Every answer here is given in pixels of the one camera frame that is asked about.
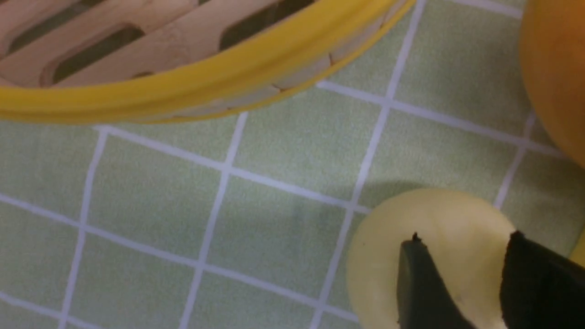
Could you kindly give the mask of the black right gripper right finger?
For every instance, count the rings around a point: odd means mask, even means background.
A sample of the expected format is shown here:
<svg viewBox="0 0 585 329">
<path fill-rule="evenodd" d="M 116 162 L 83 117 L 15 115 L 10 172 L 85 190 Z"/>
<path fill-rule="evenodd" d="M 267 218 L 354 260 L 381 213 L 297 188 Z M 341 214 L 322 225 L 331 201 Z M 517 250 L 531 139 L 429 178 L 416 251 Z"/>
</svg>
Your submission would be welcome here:
<svg viewBox="0 0 585 329">
<path fill-rule="evenodd" d="M 500 306 L 508 329 L 582 329 L 585 270 L 516 231 L 506 246 Z"/>
</svg>

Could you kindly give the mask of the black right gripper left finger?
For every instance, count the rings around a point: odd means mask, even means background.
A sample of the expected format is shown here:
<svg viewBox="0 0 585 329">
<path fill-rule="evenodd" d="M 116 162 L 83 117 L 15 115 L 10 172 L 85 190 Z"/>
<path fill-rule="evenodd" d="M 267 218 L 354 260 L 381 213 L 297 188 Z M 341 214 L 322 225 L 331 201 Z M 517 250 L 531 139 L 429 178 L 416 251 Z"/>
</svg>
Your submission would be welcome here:
<svg viewBox="0 0 585 329">
<path fill-rule="evenodd" d="M 474 329 L 452 300 L 427 245 L 417 233 L 403 241 L 397 276 L 402 329 Z"/>
</svg>

